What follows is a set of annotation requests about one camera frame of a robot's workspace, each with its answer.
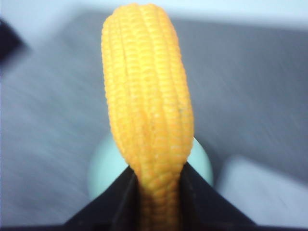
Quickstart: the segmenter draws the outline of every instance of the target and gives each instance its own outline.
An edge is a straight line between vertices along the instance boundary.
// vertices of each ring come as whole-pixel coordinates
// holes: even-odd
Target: black object
[[[17,34],[2,20],[0,20],[0,41],[0,64],[23,45]]]
[[[114,183],[67,223],[60,226],[1,228],[2,231],[133,231],[137,229],[137,179],[127,168]],[[188,164],[180,179],[183,230],[299,231],[308,229],[258,226],[220,196]]]

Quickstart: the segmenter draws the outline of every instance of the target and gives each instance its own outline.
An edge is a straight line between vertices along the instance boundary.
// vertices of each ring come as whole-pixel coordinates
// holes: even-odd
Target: yellow corn
[[[179,230],[180,172],[193,111],[176,31],[153,4],[119,7],[103,24],[111,131],[138,178],[141,230]]]

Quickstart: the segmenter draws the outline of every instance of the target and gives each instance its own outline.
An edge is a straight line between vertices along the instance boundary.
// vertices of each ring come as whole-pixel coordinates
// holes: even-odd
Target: light blue circular object
[[[188,163],[210,185],[213,184],[211,163],[201,144],[194,138]],[[89,167],[88,190],[91,200],[104,192],[127,167],[112,135],[108,135],[95,151]]]

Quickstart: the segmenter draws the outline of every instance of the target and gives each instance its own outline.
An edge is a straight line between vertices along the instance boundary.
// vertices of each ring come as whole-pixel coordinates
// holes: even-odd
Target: corn cob
[[[141,230],[179,230],[179,180],[193,143],[193,110],[176,31],[153,4],[117,8],[103,24],[111,131],[134,170]]]

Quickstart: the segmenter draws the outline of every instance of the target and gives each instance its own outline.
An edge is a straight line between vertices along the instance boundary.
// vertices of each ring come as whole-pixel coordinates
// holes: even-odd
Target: gray fabric
[[[77,17],[2,72],[2,225],[65,222],[89,202],[89,160],[109,132],[105,17]],[[307,182],[308,33],[173,22],[215,177],[241,154]]]

